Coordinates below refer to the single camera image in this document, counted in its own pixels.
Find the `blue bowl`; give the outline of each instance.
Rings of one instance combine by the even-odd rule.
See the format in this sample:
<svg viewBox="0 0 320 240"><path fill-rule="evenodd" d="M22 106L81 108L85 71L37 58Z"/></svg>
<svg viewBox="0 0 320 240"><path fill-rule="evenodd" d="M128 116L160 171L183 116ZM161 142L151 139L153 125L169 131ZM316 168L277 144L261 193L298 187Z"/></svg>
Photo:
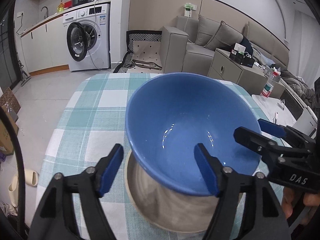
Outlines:
<svg viewBox="0 0 320 240"><path fill-rule="evenodd" d="M125 126L133 154L157 182L177 192L212 195L194 158L203 143L223 166L252 175L260 155L236 143L244 126L261 133L249 106L220 82L197 74L158 76L138 88L127 105Z"/></svg>

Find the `beige slipper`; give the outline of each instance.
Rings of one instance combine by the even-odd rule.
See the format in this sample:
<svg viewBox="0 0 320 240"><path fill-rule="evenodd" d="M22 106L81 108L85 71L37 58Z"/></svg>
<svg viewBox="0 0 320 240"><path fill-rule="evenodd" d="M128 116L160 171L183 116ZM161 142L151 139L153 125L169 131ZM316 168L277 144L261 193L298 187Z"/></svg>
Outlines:
<svg viewBox="0 0 320 240"><path fill-rule="evenodd" d="M39 181L39 174L36 171L30 169L24 169L24 176L26 178L26 184L32 187L36 187Z"/></svg>
<svg viewBox="0 0 320 240"><path fill-rule="evenodd" d="M11 184L8 187L9 197L12 203L12 206L18 206L18 176L14 175L11 181Z"/></svg>

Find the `black box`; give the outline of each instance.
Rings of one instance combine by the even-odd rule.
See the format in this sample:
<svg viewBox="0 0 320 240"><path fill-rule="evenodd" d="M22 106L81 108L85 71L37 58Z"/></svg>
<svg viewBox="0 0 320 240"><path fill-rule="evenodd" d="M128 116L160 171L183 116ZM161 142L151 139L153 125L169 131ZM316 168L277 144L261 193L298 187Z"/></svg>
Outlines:
<svg viewBox="0 0 320 240"><path fill-rule="evenodd" d="M253 67L255 61L253 58L246 57L239 53L239 51L234 49L231 50L229 58L238 63L239 65L243 65L246 67Z"/></svg>

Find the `black and white patterned fabric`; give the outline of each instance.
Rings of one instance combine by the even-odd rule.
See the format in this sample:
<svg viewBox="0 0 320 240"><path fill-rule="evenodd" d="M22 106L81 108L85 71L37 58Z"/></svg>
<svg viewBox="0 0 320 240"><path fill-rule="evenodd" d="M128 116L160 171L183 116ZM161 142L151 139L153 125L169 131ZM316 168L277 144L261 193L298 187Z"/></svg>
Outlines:
<svg viewBox="0 0 320 240"><path fill-rule="evenodd" d="M133 42L134 41L161 41L161 31L145 31L135 30L127 31L127 49L128 52L125 54L122 63L116 67L114 73L126 73L128 68L133 68L132 56L133 56Z"/></svg>

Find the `wooden baseboard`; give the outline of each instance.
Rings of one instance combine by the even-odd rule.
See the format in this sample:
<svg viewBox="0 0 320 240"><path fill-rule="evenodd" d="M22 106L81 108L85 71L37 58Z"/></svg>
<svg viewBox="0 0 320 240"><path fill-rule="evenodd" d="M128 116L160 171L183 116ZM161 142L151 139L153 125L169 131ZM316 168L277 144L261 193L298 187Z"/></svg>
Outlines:
<svg viewBox="0 0 320 240"><path fill-rule="evenodd" d="M41 75L45 73L50 73L50 72L56 72L60 70L68 70L69 65L61 65L61 66L56 66L56 67L50 67L50 68L45 68L45 69L40 69L37 71L30 72L30 76L36 76L36 75Z"/></svg>

